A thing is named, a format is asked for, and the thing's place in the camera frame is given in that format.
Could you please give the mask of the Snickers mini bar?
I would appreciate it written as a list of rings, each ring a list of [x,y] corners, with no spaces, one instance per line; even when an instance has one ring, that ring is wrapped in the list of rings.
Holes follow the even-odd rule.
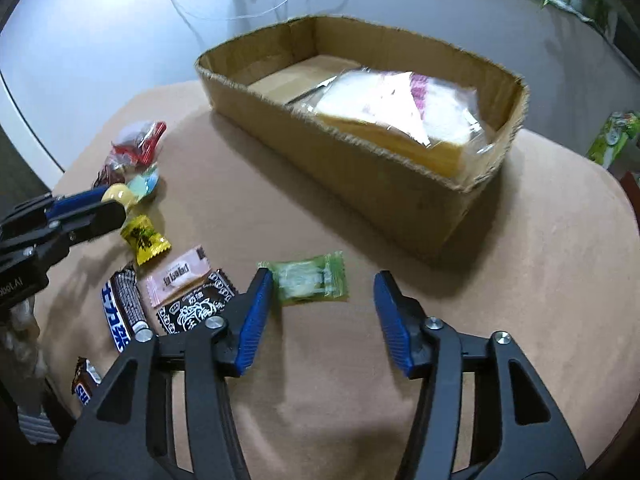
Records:
[[[72,380],[72,393],[82,405],[87,405],[101,385],[102,377],[92,363],[80,356]]]

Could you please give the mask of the clear red-edged candy bag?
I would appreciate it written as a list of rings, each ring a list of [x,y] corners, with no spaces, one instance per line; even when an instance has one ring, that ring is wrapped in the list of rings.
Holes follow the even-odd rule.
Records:
[[[167,130],[166,122],[134,122],[120,130],[93,181],[93,187],[127,183],[148,170],[155,162],[160,139]]]

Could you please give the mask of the yellow wrapped candy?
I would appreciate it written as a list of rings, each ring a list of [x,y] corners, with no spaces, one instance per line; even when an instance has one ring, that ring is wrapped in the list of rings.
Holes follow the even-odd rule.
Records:
[[[134,252],[134,262],[143,266],[163,252],[168,252],[171,242],[155,229],[146,214],[138,214],[120,230],[120,236]]]

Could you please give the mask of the light green yellow candy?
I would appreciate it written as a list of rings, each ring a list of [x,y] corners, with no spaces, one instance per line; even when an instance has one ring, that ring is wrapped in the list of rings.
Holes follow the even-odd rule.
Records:
[[[137,206],[146,198],[153,195],[160,182],[160,170],[154,162],[141,174],[137,174],[127,183],[115,183],[109,186],[101,197],[101,202],[106,203],[112,200],[121,204],[126,211]]]

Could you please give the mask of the black white snack packet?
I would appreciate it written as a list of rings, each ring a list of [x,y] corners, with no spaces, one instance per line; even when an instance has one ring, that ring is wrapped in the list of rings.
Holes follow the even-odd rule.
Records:
[[[238,294],[224,270],[213,271],[198,287],[156,310],[157,321],[168,335],[192,330],[206,318],[221,314]]]

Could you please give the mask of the pink snack packet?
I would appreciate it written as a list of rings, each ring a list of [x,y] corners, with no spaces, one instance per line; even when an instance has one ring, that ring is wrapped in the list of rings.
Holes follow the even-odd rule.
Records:
[[[140,292],[149,307],[157,308],[205,278],[210,270],[205,250],[198,245],[146,276],[139,283]]]

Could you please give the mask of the brown cardboard box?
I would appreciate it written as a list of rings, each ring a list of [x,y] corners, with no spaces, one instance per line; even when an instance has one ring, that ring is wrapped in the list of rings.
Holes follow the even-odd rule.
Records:
[[[486,58],[344,16],[257,29],[195,68],[217,113],[424,260],[495,177],[529,97]]]

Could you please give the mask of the clear bag of yellow wafers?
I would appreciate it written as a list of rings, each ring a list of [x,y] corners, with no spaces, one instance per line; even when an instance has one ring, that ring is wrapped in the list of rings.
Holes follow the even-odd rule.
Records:
[[[416,72],[346,70],[287,103],[454,182],[494,148],[475,89]]]

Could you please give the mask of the green snack bag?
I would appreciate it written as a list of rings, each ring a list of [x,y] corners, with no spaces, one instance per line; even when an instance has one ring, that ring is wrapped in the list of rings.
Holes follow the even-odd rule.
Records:
[[[614,112],[605,121],[587,152],[587,158],[604,169],[611,167],[615,159],[639,134],[639,114]]]

